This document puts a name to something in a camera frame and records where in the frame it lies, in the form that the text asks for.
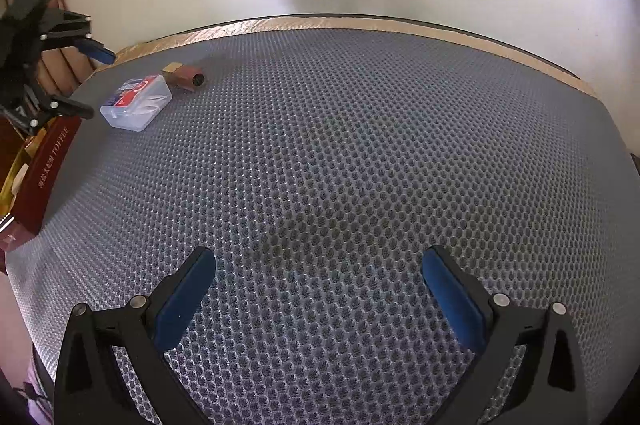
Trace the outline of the gold cap red lipstick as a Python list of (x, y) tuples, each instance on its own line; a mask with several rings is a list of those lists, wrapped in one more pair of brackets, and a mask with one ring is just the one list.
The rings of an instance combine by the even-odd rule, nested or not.
[(206, 80), (200, 68), (188, 66), (181, 62), (166, 64), (162, 69), (162, 75), (169, 85), (190, 90), (190, 92), (200, 88)]

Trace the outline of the grey honeycomb mesh mat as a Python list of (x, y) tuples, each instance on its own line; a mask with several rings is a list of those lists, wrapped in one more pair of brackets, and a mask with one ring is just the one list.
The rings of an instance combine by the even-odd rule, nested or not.
[(217, 272), (171, 367), (223, 424), (420, 424), (472, 361), (422, 280), (423, 252), (525, 307), (563, 303), (588, 417), (639, 365), (639, 175), (600, 100), (488, 52), (356, 30), (250, 33), (103, 70), (192, 63), (139, 133), (96, 116), (40, 234), (8, 256), (39, 356), (70, 311), (152, 291), (197, 246)]

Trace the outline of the red gold toffee tin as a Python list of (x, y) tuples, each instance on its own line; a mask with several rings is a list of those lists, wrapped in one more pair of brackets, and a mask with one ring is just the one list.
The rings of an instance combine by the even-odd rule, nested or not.
[(32, 240), (44, 214), (58, 172), (81, 124), (78, 116), (58, 118), (29, 137), (1, 188), (1, 251), (9, 253)]

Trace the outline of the clear plastic box blue label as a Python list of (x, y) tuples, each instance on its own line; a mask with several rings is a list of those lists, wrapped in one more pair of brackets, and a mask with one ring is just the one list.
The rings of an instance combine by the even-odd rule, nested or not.
[(148, 75), (126, 81), (100, 105), (108, 125), (119, 130), (142, 132), (172, 100), (162, 75)]

